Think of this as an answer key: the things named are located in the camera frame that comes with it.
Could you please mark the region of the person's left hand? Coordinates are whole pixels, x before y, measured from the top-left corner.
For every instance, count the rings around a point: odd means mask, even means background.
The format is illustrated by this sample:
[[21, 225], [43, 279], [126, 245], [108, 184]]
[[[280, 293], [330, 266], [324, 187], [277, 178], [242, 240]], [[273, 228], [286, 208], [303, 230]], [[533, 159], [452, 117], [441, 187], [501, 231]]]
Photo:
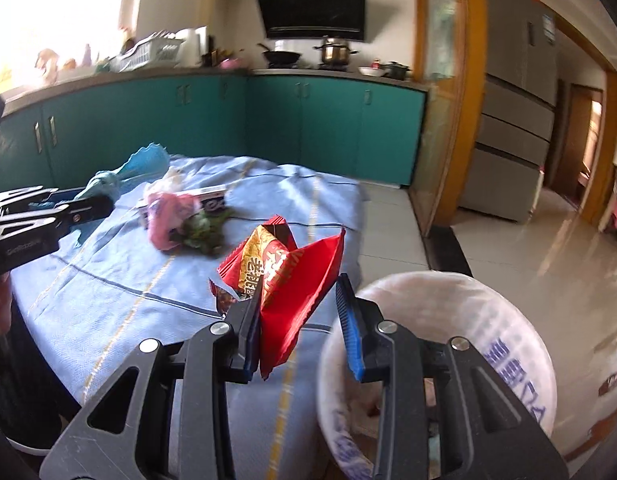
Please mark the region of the person's left hand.
[[11, 326], [12, 283], [9, 273], [0, 276], [0, 335], [9, 332]]

